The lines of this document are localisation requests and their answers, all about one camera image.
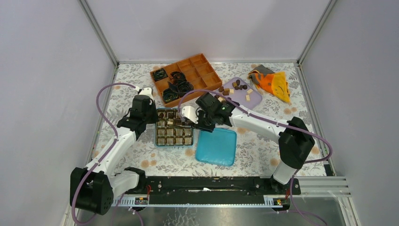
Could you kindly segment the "metal serving tongs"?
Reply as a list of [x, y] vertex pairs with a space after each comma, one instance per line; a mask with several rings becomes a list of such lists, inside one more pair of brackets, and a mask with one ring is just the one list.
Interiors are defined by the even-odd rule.
[[181, 120], [181, 119], [168, 119], [165, 122], [167, 127], [193, 127], [195, 123], [190, 120]]

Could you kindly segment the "teal chocolate box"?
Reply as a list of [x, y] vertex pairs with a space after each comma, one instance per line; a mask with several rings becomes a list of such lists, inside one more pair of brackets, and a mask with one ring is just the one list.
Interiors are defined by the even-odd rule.
[[158, 108], [158, 121], [155, 124], [154, 143], [158, 147], [191, 146], [194, 143], [192, 127], [167, 127], [168, 119], [180, 119], [176, 108]]

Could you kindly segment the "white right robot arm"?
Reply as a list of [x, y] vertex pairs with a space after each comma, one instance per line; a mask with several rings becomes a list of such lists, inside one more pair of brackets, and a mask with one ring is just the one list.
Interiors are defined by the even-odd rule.
[[248, 129], [267, 137], [279, 147], [280, 163], [273, 172], [270, 188], [276, 194], [288, 189], [292, 176], [305, 164], [315, 140], [298, 117], [277, 120], [256, 113], [238, 102], [206, 92], [196, 100], [197, 107], [186, 106], [181, 116], [193, 122], [196, 129], [213, 132], [216, 125]]

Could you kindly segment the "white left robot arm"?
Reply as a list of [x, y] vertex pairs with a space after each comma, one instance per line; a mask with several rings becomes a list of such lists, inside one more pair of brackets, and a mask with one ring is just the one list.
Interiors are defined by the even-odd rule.
[[132, 107], [117, 123], [117, 136], [84, 168], [75, 168], [70, 179], [70, 204], [74, 208], [104, 215], [115, 198], [132, 190], [146, 190], [145, 171], [128, 167], [114, 171], [119, 160], [145, 132], [148, 124], [157, 122], [156, 105], [150, 93], [135, 95]]

